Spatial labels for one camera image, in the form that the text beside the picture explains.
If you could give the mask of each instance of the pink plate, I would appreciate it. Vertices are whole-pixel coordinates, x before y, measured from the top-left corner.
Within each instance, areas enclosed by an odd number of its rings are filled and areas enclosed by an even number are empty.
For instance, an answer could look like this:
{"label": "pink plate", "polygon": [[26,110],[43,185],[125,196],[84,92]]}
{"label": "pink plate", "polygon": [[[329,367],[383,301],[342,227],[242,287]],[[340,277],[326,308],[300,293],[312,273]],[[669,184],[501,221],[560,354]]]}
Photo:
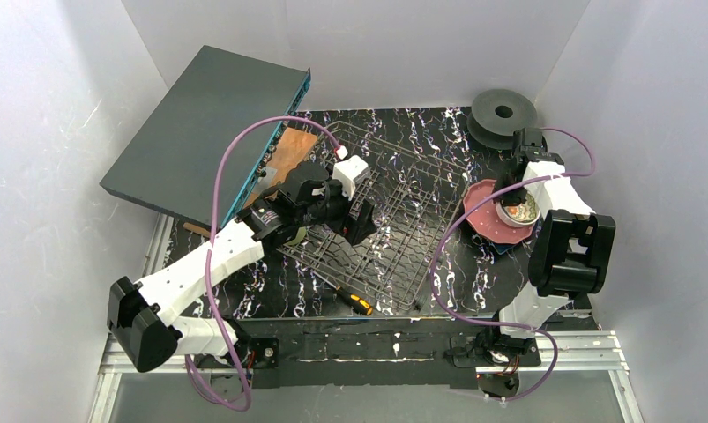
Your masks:
{"label": "pink plate", "polygon": [[[494,191],[495,182],[493,179],[484,179],[468,187],[466,197],[463,198],[463,206],[466,212],[482,199],[491,195],[491,192]],[[526,227],[507,226],[499,220],[499,215],[496,214],[496,206],[492,201],[471,213],[466,220],[478,235],[497,244],[519,244],[533,234],[534,228],[534,225]]]}

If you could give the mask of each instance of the metal wire basket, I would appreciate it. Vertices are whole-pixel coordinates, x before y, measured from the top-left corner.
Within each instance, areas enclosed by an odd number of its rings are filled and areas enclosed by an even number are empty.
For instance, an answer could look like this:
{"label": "metal wire basket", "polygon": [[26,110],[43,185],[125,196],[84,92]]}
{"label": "metal wire basket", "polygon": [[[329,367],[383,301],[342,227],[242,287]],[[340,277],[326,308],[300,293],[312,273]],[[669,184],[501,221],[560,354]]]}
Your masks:
{"label": "metal wire basket", "polygon": [[[301,244],[281,251],[321,278],[374,298],[377,307],[408,310],[427,277],[429,261],[455,219],[467,189],[467,169],[420,152],[411,140],[396,143],[345,122],[328,126],[350,154],[369,163],[371,176],[357,187],[354,207],[368,198],[377,208],[377,231],[355,247],[323,226],[308,230]],[[318,139],[309,160],[334,161],[329,144]]]}

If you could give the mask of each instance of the gray floor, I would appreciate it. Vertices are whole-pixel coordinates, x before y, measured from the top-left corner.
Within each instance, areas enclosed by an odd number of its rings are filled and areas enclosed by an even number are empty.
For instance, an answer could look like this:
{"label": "gray floor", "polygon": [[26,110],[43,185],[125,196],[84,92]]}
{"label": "gray floor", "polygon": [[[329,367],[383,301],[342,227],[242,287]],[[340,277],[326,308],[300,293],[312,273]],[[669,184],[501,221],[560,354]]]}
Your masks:
{"label": "gray floor", "polygon": [[[529,386],[537,375],[523,375]],[[233,378],[214,383],[235,393]],[[440,386],[310,386],[253,390],[248,412],[209,404],[181,374],[123,375],[112,421],[233,422],[617,422],[622,421],[607,372],[557,372],[531,396],[506,408]]]}

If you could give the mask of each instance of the wooden block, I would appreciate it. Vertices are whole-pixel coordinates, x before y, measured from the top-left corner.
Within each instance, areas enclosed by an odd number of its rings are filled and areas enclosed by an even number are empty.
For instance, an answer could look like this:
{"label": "wooden block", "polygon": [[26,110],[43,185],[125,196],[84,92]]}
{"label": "wooden block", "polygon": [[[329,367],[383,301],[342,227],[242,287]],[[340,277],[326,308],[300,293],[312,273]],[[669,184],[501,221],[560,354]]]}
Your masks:
{"label": "wooden block", "polygon": [[[312,149],[312,146],[315,145],[316,141],[317,136],[315,134],[286,128],[286,130],[284,130],[284,134],[281,136],[281,140],[276,145],[276,152],[273,153],[271,161],[267,164],[268,167],[276,169],[276,175],[273,176],[269,186],[272,187],[277,183],[285,181],[286,175],[289,171],[295,168],[299,162],[307,157],[309,150]],[[252,204],[256,198],[257,194],[250,193],[250,196],[247,198],[247,202],[243,207],[247,207]],[[209,231],[203,227],[193,225],[191,223],[185,223],[183,227],[195,234],[199,234],[204,237],[210,236]]]}

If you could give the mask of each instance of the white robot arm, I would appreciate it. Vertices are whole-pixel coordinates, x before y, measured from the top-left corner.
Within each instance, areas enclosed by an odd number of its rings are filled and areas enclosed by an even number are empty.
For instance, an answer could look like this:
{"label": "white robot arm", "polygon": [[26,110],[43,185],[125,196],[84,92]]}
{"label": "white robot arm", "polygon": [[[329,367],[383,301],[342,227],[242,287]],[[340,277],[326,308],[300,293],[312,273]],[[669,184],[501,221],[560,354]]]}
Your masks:
{"label": "white robot arm", "polygon": [[[268,189],[216,235],[211,281],[216,285],[242,267],[292,240],[300,227],[326,224],[355,245],[374,233],[374,206],[352,207],[356,186],[369,176],[358,156],[340,161],[332,175],[303,162],[287,180]],[[268,196],[276,194],[274,199]],[[180,314],[205,294],[205,256],[210,243],[176,263],[131,283],[121,278],[110,287],[108,327],[139,372],[160,366],[174,354],[227,354],[215,319]],[[224,322],[232,341],[236,328]]]}
{"label": "white robot arm", "polygon": [[[515,132],[514,155],[497,179],[495,191],[518,181],[565,172],[558,154],[549,153],[541,130]],[[597,293],[605,281],[615,233],[615,222],[598,215],[571,186],[570,178],[554,177],[515,189],[498,201],[518,205],[530,193],[543,218],[538,240],[528,263],[529,281],[512,303],[499,310],[495,320],[539,328],[556,310],[575,297]],[[519,356],[527,353],[534,332],[502,326],[487,328],[478,344],[490,358],[494,353]]]}

